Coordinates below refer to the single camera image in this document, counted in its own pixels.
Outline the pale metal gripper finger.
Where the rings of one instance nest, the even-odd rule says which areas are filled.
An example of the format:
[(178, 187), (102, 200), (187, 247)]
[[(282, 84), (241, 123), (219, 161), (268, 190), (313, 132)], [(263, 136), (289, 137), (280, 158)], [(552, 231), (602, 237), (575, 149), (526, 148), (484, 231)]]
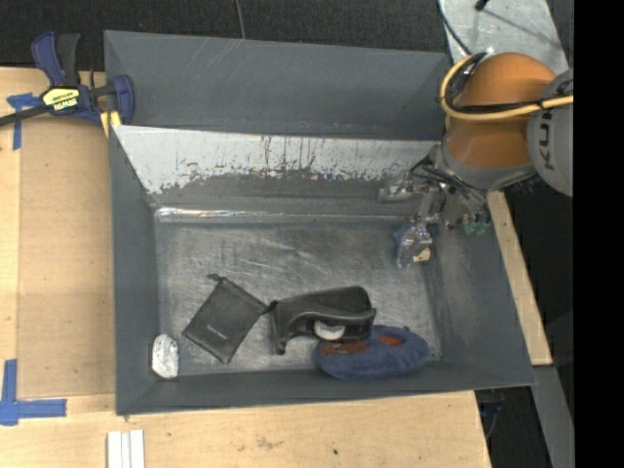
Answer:
[(379, 202), (412, 201), (419, 193), (422, 178), (411, 171), (403, 171), (387, 178), (378, 191)]
[(432, 226), (423, 220), (411, 219), (393, 234), (396, 242), (396, 263), (400, 268), (412, 267), (430, 260), (433, 246)]

